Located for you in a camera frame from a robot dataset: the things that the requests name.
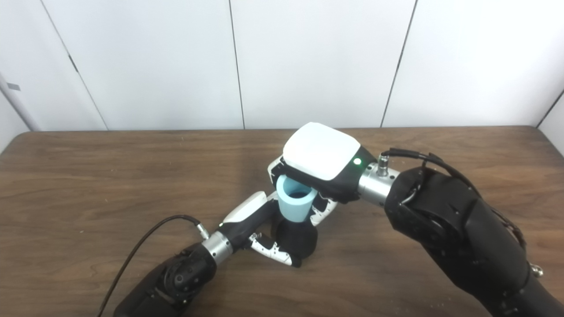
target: white panel wall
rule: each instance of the white panel wall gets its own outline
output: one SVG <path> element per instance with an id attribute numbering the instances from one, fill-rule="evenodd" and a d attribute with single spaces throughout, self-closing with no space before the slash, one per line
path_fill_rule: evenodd
<path id="1" fill-rule="evenodd" d="M 44 0 L 111 130 L 241 128 L 228 0 Z"/>
<path id="2" fill-rule="evenodd" d="M 554 146 L 564 155 L 564 96 L 548 113 L 539 129 Z"/>
<path id="3" fill-rule="evenodd" d="M 27 131 L 29 130 L 24 121 L 0 91 L 0 153 L 15 136 Z"/>
<path id="4" fill-rule="evenodd" d="M 419 1 L 384 126 L 537 125 L 564 87 L 563 1 Z"/>
<path id="5" fill-rule="evenodd" d="M 232 1 L 247 128 L 380 126 L 414 1 Z"/>
<path id="6" fill-rule="evenodd" d="M 0 0 L 0 72 L 40 130 L 105 130 L 41 1 Z"/>

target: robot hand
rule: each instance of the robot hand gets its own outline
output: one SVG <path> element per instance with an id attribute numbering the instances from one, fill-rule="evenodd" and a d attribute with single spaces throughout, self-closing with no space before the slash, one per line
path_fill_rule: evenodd
<path id="1" fill-rule="evenodd" d="M 256 192 L 230 212 L 211 235 L 201 224 L 204 241 L 185 248 L 154 268 L 114 311 L 116 317 L 181 316 L 217 266 L 239 249 L 253 248 L 287 265 L 301 260 L 281 250 L 257 228 L 278 211 L 276 193 Z"/>
<path id="2" fill-rule="evenodd" d="M 400 173 L 387 167 L 390 156 L 424 163 Z M 450 175 L 428 169 L 427 162 Z M 517 226 L 439 157 L 391 149 L 376 159 L 354 138 L 309 123 L 290 137 L 269 173 L 273 182 L 285 174 L 343 204 L 362 198 L 384 207 L 392 227 L 421 243 L 493 316 L 564 316 L 564 307 L 537 281 L 540 268 L 527 262 Z"/>

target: blue cup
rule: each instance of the blue cup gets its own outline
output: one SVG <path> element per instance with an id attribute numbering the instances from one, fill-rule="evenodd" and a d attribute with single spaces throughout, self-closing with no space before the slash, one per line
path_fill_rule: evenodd
<path id="1" fill-rule="evenodd" d="M 318 193 L 315 189 L 296 182 L 286 175 L 278 177 L 276 191 L 280 212 L 284 218 L 292 222 L 303 222 L 307 218 L 311 204 Z"/>

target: wood grain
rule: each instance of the wood grain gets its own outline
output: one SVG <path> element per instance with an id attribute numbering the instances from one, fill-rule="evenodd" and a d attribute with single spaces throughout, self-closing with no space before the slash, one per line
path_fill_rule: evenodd
<path id="1" fill-rule="evenodd" d="M 290 130 L 26 133 L 0 156 L 0 315 L 93 316 L 138 239 L 186 213 L 213 229 L 255 191 Z M 525 232 L 543 284 L 564 301 L 564 159 L 531 127 L 352 129 L 371 152 L 433 152 Z M 403 170 L 417 162 L 395 160 Z M 106 315 L 152 267 L 199 241 L 157 231 L 125 271 Z M 488 316 L 382 209 L 340 205 L 302 268 L 241 251 L 190 316 Z"/>

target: cable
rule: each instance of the cable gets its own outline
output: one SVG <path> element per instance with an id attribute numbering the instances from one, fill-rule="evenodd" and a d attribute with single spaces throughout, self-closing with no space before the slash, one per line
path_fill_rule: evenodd
<path id="1" fill-rule="evenodd" d="M 98 314 L 96 315 L 96 317 L 101 317 L 102 313 L 104 312 L 104 308 L 106 307 L 106 305 L 108 304 L 108 300 L 110 298 L 110 296 L 112 295 L 113 290 L 116 288 L 117 282 L 120 280 L 121 275 L 124 273 L 125 268 L 127 267 L 127 265 L 129 264 L 129 262 L 131 261 L 131 259 L 133 258 L 133 256 L 135 255 L 135 252 L 137 252 L 137 250 L 139 249 L 139 247 L 145 242 L 145 240 L 153 233 L 155 232 L 160 226 L 162 226 L 163 224 L 174 220 L 174 219 L 184 219 L 184 220 L 188 220 L 190 222 L 192 222 L 194 224 L 194 226 L 197 226 L 198 224 L 200 224 L 200 221 L 194 217 L 188 216 L 188 215 L 174 215 L 168 218 L 165 218 L 163 220 L 161 220 L 159 223 L 157 223 L 156 225 L 154 225 L 149 231 L 147 231 L 147 233 L 141 238 L 141 240 L 139 240 L 139 242 L 137 242 L 137 244 L 135 245 L 135 247 L 133 247 L 133 250 L 131 250 L 131 252 L 129 253 L 129 255 L 127 256 L 127 258 L 125 259 L 124 264 L 121 266 L 121 269 L 119 270 L 119 272 L 117 273 L 116 277 L 113 279 L 112 285 L 110 285 L 108 293 L 106 293 L 106 296 L 104 297 L 104 300 L 102 301 L 102 304 L 100 305 L 100 309 L 98 311 Z"/>

